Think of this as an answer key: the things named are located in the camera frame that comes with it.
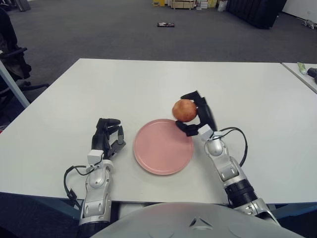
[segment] silver arm segment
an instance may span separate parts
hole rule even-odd
[[[219,139],[221,133],[213,132],[210,127],[200,131],[202,138],[206,141],[205,152],[211,158],[233,208],[279,225],[263,199],[256,196],[253,187],[237,161],[229,155],[225,143]]]

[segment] white table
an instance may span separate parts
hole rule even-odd
[[[126,147],[113,159],[112,199],[125,202],[226,203],[198,137],[192,160],[177,174],[154,176],[135,161],[139,128],[183,94],[199,90],[219,129],[241,128],[249,142],[243,166],[266,203],[317,201],[317,95],[279,63],[79,59],[0,134],[0,191],[66,197],[63,175],[85,165],[98,118],[120,119]],[[244,142],[225,139],[238,161]],[[84,198],[85,178],[67,184]]]
[[[297,63],[282,63],[289,71],[291,71],[296,77],[298,77],[303,83],[305,83],[310,89],[317,93],[317,84],[314,81],[314,78],[310,77],[308,74],[301,74],[298,68]],[[317,68],[317,64],[306,63],[306,70],[309,68]]]

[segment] apple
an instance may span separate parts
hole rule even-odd
[[[172,113],[177,120],[189,122],[197,115],[196,104],[189,99],[181,99],[175,103]]]

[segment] black object on floor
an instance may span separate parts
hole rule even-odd
[[[175,27],[175,24],[167,22],[158,22],[158,27]]]

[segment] robotic arm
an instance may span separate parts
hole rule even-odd
[[[88,238],[110,224],[111,214],[111,157],[124,146],[123,128],[117,119],[100,118],[92,139],[92,150],[88,154],[86,172],[86,198],[82,206],[78,238]],[[118,139],[111,146],[110,135],[118,131]]]
[[[261,198],[258,198],[253,187],[249,183],[241,166],[247,155],[247,141],[244,158],[240,165],[229,155],[228,148],[221,140],[225,136],[224,131],[217,131],[211,110],[197,91],[186,94],[181,99],[193,100],[197,105],[197,112],[200,118],[200,124],[186,125],[181,121],[176,121],[176,125],[187,136],[199,134],[205,142],[205,152],[211,158],[216,173],[219,176],[222,187],[228,195],[228,200],[232,208],[251,216],[257,216],[264,220],[273,221],[279,225],[277,219],[273,216],[267,205]]]

